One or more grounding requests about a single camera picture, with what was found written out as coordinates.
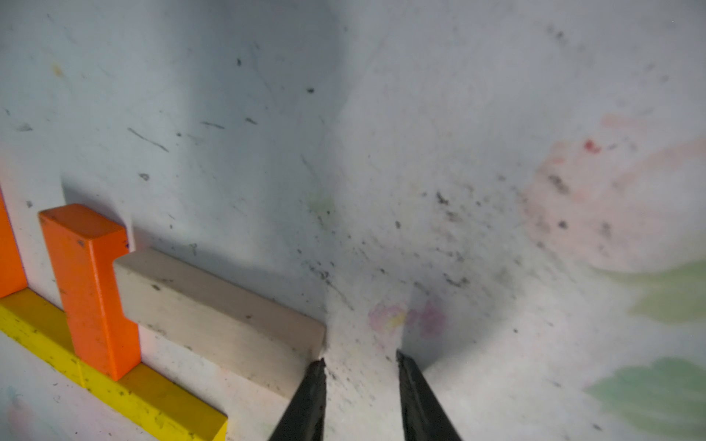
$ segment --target white surface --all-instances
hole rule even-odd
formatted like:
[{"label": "white surface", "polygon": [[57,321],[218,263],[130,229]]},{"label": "white surface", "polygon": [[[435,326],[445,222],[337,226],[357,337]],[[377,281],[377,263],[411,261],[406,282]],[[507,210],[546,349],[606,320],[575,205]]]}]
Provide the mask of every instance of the white surface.
[{"label": "white surface", "polygon": [[[518,204],[550,147],[607,114],[703,136],[705,19],[696,0],[7,0],[0,184],[30,285],[59,304],[37,211],[85,203],[133,249],[324,321],[327,439],[402,439],[400,345],[468,440],[658,439],[583,388],[658,356],[705,364],[702,329],[626,316],[635,298],[573,242],[537,247]],[[602,176],[593,162],[571,174]],[[703,196],[683,186],[657,194],[684,224],[640,245],[699,232]],[[631,265],[674,263],[663,245],[637,249],[650,258],[629,248]],[[404,339],[376,325],[407,309],[446,319]],[[226,411],[233,440],[269,435],[280,398],[140,333],[144,361]],[[31,387],[32,361],[3,360],[4,384]],[[113,421],[41,409],[90,433]]]}]

